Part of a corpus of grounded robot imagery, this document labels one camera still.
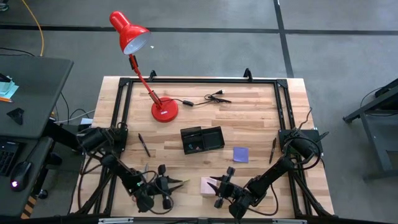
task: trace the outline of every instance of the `lamp arm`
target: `lamp arm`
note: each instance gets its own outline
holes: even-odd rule
[[[145,88],[147,88],[149,96],[152,98],[152,100],[155,102],[155,104],[159,107],[162,108],[162,102],[159,99],[159,97],[156,95],[156,93],[151,90],[151,88],[149,87],[149,85],[147,84],[147,82],[145,82],[144,78],[141,75],[141,72],[138,69],[138,64],[136,61],[136,58],[133,54],[129,55],[129,61],[131,64],[132,69],[135,71],[135,73],[137,74],[138,78],[141,80],[142,84],[144,84]]]

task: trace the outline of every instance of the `pink block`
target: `pink block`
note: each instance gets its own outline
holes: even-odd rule
[[[215,195],[216,192],[207,184],[207,182],[217,186],[217,180],[212,179],[210,177],[201,177],[200,178],[200,193],[202,195]]]

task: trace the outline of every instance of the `pen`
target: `pen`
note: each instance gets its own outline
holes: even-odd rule
[[[272,162],[272,156],[274,156],[274,151],[275,151],[275,145],[276,145],[276,138],[272,142],[272,150],[271,150],[271,156],[269,157],[269,164]]]
[[[142,136],[141,136],[140,133],[138,133],[138,138],[139,138],[139,140],[141,141],[142,145],[144,146],[144,149],[145,149],[145,151],[147,152],[148,156],[150,157],[150,154],[149,154],[147,145],[145,145],[145,142],[144,142],[144,140],[143,140],[143,138],[142,138]]]
[[[0,101],[1,101],[1,102],[13,103],[13,100],[12,100],[12,99],[7,99],[7,98],[3,98],[3,97],[0,97]]]

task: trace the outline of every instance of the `wooden table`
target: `wooden table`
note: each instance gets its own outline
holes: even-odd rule
[[[104,77],[98,103],[95,111],[93,126],[109,127],[120,77]],[[305,121],[309,111],[307,93],[303,79],[288,79],[290,98],[292,102],[295,123]],[[228,202],[223,208],[213,207],[216,197],[202,197],[200,194],[200,179],[208,176],[221,176],[226,173],[228,166],[236,169],[231,181],[243,186],[250,178],[263,174],[281,156],[279,144],[275,149],[274,159],[269,165],[272,141],[277,137],[280,129],[276,110],[274,88],[268,84],[231,84],[231,83],[150,83],[156,93],[190,100],[194,103],[204,101],[206,94],[224,89],[223,98],[231,100],[231,104],[208,103],[189,107],[179,104],[179,113],[175,120],[169,123],[157,122],[150,113],[152,100],[149,98],[144,85],[135,83],[132,89],[131,104],[128,115],[129,137],[126,150],[122,154],[122,161],[129,167],[143,170],[149,163],[149,170],[157,170],[161,164],[167,166],[166,174],[173,179],[187,180],[183,187],[176,190],[172,197],[175,201],[174,209],[164,217],[213,217],[231,218]],[[225,147],[209,152],[184,155],[180,130],[201,126],[210,128],[221,126],[225,140]],[[312,116],[303,129],[313,127]],[[142,134],[152,155],[149,158],[138,138]],[[233,162],[233,147],[249,148],[249,163]],[[84,203],[98,185],[101,169],[85,175],[82,184],[81,198]],[[308,188],[325,210],[333,213],[325,171],[320,162],[316,167],[305,171]],[[290,196],[287,174],[274,182],[275,192],[279,201],[279,212],[274,217],[293,218],[293,206]],[[300,208],[304,210],[302,193],[298,190]],[[71,212],[77,210],[77,193],[75,192]],[[105,205],[106,193],[102,206]],[[272,213],[275,210],[275,198],[271,188],[265,199],[256,207],[260,212]],[[163,212],[162,197],[155,198],[155,211]],[[138,213],[136,204],[128,197],[121,181],[118,179],[114,195],[113,217],[159,217],[151,212]],[[248,211],[245,218],[266,218]]]

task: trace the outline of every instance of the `floor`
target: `floor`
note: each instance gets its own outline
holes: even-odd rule
[[[27,3],[42,25],[106,28],[111,25],[109,14],[122,10],[131,21],[153,31],[152,40],[137,53],[144,74],[156,70],[158,75],[240,77],[249,67],[255,77],[304,78],[315,125],[330,131],[323,148],[335,213],[343,218],[398,222],[398,178],[362,180],[363,175],[378,171],[374,151],[360,121],[348,125],[341,119],[359,107],[366,93],[397,78],[397,1]],[[9,4],[10,10],[0,13],[0,24],[34,24],[20,1]],[[132,75],[114,32],[46,30],[44,36],[46,57],[75,62],[63,89],[71,111],[95,108],[103,76]],[[0,47],[38,55],[39,32],[0,29]],[[62,99],[57,105],[60,119],[66,119]],[[50,196],[39,201],[33,217],[68,212],[80,158],[65,157],[70,162],[50,173],[46,182]]]

